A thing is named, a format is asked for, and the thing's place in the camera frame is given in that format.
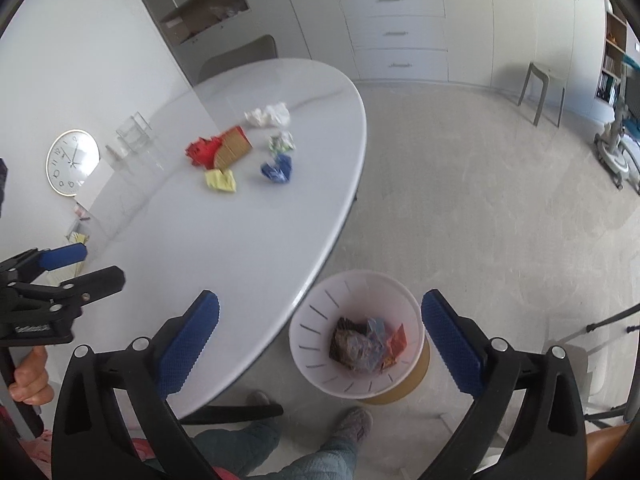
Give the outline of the person's left hand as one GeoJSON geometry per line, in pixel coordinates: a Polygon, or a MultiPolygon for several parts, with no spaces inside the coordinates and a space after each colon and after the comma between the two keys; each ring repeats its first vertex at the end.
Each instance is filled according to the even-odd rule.
{"type": "Polygon", "coordinates": [[[9,386],[9,393],[15,402],[43,406],[53,400],[54,391],[46,370],[47,360],[46,348],[37,346],[15,369],[14,382],[9,386]]]}

